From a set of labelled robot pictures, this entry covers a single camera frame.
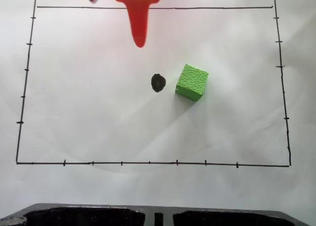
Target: white tabletop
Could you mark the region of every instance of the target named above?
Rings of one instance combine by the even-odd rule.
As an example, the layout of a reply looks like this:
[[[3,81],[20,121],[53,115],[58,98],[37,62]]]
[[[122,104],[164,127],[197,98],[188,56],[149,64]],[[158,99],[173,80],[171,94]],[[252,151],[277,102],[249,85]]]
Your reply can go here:
[[[123,162],[64,167],[16,165],[34,0],[0,0],[0,218],[78,203],[276,210],[315,224],[316,4],[276,1],[290,167],[240,166],[289,165],[274,0],[161,0],[152,7],[204,9],[151,9],[143,48],[125,9],[79,8],[122,3],[37,0],[18,162]],[[196,103],[174,93],[185,64],[209,72]],[[124,164],[176,160],[239,168]]]

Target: white paper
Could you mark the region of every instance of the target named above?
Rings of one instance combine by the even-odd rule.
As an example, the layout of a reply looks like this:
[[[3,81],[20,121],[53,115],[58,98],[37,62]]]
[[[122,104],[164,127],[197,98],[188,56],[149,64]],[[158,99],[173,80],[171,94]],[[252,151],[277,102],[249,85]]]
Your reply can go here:
[[[316,218],[315,0],[277,0],[290,168],[16,165],[34,0],[1,0],[0,217],[34,203],[277,210]],[[37,6],[124,7],[115,0]],[[36,8],[19,162],[288,165],[274,0],[161,0],[143,48],[126,10]],[[197,103],[185,64],[209,72]],[[160,73],[166,87],[151,88]]]

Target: white surface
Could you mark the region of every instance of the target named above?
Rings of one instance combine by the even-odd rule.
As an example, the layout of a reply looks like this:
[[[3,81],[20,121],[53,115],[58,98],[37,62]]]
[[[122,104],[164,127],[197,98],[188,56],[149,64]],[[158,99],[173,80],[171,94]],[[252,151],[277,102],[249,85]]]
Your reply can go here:
[[[277,210],[316,224],[315,0],[277,0],[290,168],[15,165],[33,0],[1,0],[0,217],[34,203]],[[272,6],[161,0],[153,6]],[[91,6],[38,0],[38,6]],[[121,7],[114,0],[96,6]],[[19,161],[288,164],[274,9],[151,10],[137,48],[125,10],[38,8]],[[203,98],[174,95],[184,64]],[[154,73],[166,88],[155,93]]]

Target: black blob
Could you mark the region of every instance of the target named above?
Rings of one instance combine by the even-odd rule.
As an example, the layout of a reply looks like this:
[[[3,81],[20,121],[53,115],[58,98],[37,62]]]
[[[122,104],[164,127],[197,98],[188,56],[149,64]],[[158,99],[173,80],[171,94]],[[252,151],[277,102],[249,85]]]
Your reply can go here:
[[[155,92],[160,92],[166,86],[166,79],[160,74],[155,74],[152,77],[152,87]]]

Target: green cube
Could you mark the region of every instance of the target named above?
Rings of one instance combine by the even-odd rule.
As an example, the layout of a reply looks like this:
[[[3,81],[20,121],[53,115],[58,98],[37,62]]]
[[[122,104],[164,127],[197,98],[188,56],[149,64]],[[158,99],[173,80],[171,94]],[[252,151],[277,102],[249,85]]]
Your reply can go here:
[[[178,80],[176,94],[198,101],[203,96],[207,77],[207,72],[186,64]]]

